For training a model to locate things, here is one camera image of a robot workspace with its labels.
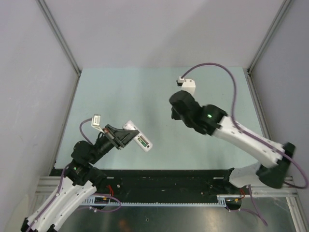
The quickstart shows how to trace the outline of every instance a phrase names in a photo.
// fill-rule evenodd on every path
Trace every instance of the metal beam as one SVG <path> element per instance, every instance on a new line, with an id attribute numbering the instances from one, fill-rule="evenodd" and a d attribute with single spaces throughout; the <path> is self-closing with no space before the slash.
<path id="1" fill-rule="evenodd" d="M 41 9 L 46 21 L 48 22 L 51 30 L 53 31 L 56 39 L 58 40 L 63 52 L 65 53 L 66 57 L 69 59 L 69 62 L 71 64 L 71 66 L 73 67 L 73 69 L 75 70 L 75 72 L 77 73 L 78 76 L 80 76 L 81 74 L 81 69 L 78 67 L 76 60 L 72 54 L 72 52 L 69 49 L 69 46 L 66 42 L 66 40 L 64 39 L 51 11 L 49 10 L 45 0 L 35 0 L 39 6 L 39 8 Z"/>
<path id="2" fill-rule="evenodd" d="M 258 48 L 256 54 L 254 55 L 254 58 L 253 58 L 251 64 L 248 67 L 249 73 L 251 73 L 253 71 L 253 69 L 256 66 L 256 63 L 258 62 L 258 60 L 260 59 L 262 54 L 265 52 L 267 45 L 269 44 L 270 40 L 274 36 L 274 34 L 277 31 L 280 23 L 283 21 L 286 13 L 290 9 L 293 2 L 294 2 L 294 0 L 284 0 L 284 2 L 282 3 L 279 11 L 277 12 L 274 20 L 272 21 L 272 23 L 271 23 L 271 25 L 270 25 L 267 33 L 266 33 L 266 36 L 262 40 L 260 47 Z"/>

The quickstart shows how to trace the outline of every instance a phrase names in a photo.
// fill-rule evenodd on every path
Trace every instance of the metal floor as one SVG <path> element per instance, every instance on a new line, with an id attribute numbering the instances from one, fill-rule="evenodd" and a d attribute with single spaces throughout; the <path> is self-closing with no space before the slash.
<path id="1" fill-rule="evenodd" d="M 74 212 L 59 232 L 295 232 L 286 198 L 256 198 L 268 222 L 217 207 L 123 207 L 112 213 Z M 250 198 L 242 208 L 254 210 Z"/>

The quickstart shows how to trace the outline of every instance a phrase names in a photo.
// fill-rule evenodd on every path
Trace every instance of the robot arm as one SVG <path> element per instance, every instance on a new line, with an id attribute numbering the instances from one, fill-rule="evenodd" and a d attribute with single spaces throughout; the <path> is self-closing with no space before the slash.
<path id="1" fill-rule="evenodd" d="M 140 138 L 142 133 L 134 124 L 133 127 L 120 130 L 106 125 L 94 145 L 79 141 L 71 154 L 73 161 L 62 172 L 59 186 L 33 215 L 25 219 L 21 231 L 57 232 L 85 199 L 97 191 L 104 191 L 107 186 L 104 172 L 89 163 L 95 164 L 112 148 L 121 149 L 135 137 Z"/>
<path id="2" fill-rule="evenodd" d="M 189 81 L 191 86 L 188 87 L 186 85 L 187 82 L 183 83 L 181 91 L 176 92 L 169 99 L 172 105 L 172 119 L 182 120 L 187 127 L 193 128 L 201 134 L 224 139 L 246 151 L 260 163 L 258 166 L 255 165 L 249 168 L 250 171 L 255 171 L 256 179 L 272 188 L 281 188 L 290 162 L 282 157 L 279 152 L 292 157 L 295 146 L 291 143 L 282 145 L 270 141 L 250 131 L 238 122 L 235 122 L 237 124 L 236 127 L 231 116 L 215 105 L 200 106 L 191 94 L 194 92 L 195 84 L 193 81 Z M 260 143 L 257 139 L 245 134 L 245 131 L 254 135 L 258 140 L 265 141 L 272 146 Z M 237 169 L 231 173 L 231 177 L 237 179 L 230 179 L 230 182 L 238 188 L 251 184 L 253 181 L 252 176 L 250 177 L 251 179 L 244 178 L 247 173 L 243 170 Z"/>

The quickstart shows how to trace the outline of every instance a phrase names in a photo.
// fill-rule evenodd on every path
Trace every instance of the light blue tabletop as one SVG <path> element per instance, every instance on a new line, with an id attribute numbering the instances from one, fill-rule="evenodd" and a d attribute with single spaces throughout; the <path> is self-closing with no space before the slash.
<path id="1" fill-rule="evenodd" d="M 236 78 L 237 120 L 262 134 L 243 69 L 230 67 Z M 101 114 L 101 127 L 122 128 L 127 121 L 149 138 L 154 147 L 144 152 L 134 141 L 124 149 L 114 148 L 95 166 L 100 169 L 228 169 L 257 162 L 239 148 L 215 137 L 201 135 L 181 121 L 171 119 L 170 96 L 179 91 L 176 79 L 188 68 L 83 69 L 55 168 L 71 162 L 74 145 L 83 140 L 80 123 Z M 186 78 L 197 85 L 200 105 L 214 104 L 230 113 L 233 86 L 229 75 L 218 67 L 201 67 Z M 95 142 L 98 131 L 84 124 L 84 133 Z"/>

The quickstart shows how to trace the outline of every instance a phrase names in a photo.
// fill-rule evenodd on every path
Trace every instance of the white wall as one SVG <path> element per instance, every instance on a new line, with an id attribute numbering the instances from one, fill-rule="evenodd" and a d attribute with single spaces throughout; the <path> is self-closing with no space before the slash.
<path id="1" fill-rule="evenodd" d="M 296 145 L 295 160 L 309 175 L 309 1 L 297 0 L 253 72 L 275 140 Z M 303 177 L 295 167 L 297 184 Z M 299 190 L 309 217 L 309 189 Z"/>
<path id="2" fill-rule="evenodd" d="M 283 0 L 46 0 L 83 68 L 247 68 Z"/>
<path id="3" fill-rule="evenodd" d="M 76 80 L 36 2 L 0 1 L 0 231 L 48 174 Z"/>

